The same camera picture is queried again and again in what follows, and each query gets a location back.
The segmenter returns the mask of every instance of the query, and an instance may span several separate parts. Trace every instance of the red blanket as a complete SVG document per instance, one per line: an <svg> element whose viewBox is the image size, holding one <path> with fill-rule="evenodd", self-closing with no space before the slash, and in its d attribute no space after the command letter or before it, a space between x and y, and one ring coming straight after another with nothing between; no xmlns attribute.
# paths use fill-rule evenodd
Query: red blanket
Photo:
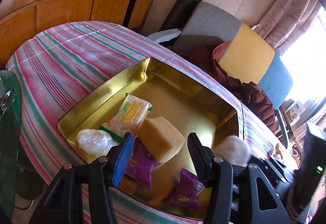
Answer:
<svg viewBox="0 0 326 224"><path fill-rule="evenodd" d="M183 55L183 58L201 68L222 86L229 90L247 106L267 127L275 133L275 113L273 104L264 91L255 83L242 83L239 79L228 76L219 65L228 45L215 47L203 45Z"/></svg>

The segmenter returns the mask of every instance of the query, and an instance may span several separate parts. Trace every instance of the glass table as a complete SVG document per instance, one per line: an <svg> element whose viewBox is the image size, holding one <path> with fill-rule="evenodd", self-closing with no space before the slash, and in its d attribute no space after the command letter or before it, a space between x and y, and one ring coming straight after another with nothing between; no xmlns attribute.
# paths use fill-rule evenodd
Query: glass table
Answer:
<svg viewBox="0 0 326 224"><path fill-rule="evenodd" d="M12 72L0 71L0 78L0 98L8 91L16 93L13 105L0 120L0 206L11 219L15 203L21 93L17 79Z"/></svg>

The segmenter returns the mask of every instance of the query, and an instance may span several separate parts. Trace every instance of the plastic bag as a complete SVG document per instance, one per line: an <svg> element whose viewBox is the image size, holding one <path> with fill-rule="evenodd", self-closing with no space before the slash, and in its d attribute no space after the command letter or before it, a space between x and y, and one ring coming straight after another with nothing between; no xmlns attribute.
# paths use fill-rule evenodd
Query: plastic bag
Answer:
<svg viewBox="0 0 326 224"><path fill-rule="evenodd" d="M110 134L102 130L81 130L76 138L81 149L96 157L107 155L113 146L118 145Z"/></svg>
<svg viewBox="0 0 326 224"><path fill-rule="evenodd" d="M108 132L112 138L121 142L125 133L130 132L133 135L137 133L139 125L144 120L146 113L153 106L141 98L126 94L118 114L109 122L100 125L100 130Z"/></svg>

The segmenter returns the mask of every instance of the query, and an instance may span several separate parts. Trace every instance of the sunlight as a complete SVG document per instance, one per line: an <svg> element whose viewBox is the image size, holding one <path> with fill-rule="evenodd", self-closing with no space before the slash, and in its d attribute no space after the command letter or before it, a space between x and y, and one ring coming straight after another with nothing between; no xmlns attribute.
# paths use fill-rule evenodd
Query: sunlight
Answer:
<svg viewBox="0 0 326 224"><path fill-rule="evenodd" d="M293 87L286 99L305 103L326 96L326 12L281 57L293 78Z"/></svg>

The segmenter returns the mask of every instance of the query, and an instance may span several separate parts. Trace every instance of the metal screw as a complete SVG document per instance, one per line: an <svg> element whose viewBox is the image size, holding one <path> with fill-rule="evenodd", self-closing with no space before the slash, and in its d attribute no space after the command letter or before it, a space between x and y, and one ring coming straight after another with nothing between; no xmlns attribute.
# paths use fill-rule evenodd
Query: metal screw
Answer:
<svg viewBox="0 0 326 224"><path fill-rule="evenodd" d="M63 168L65 168L66 170L71 169L71 167L72 167L72 164L70 162L65 163L65 165L63 166Z"/></svg>
<svg viewBox="0 0 326 224"><path fill-rule="evenodd" d="M216 157L214 157L214 162L217 162L217 163L223 162L223 158L216 156Z"/></svg>
<svg viewBox="0 0 326 224"><path fill-rule="evenodd" d="M99 159L98 159L99 162L107 162L108 161L108 158L106 156L101 156Z"/></svg>
<svg viewBox="0 0 326 224"><path fill-rule="evenodd" d="M255 164L255 163L250 163L248 165L248 167L249 167L250 170L256 170L258 168L257 164Z"/></svg>

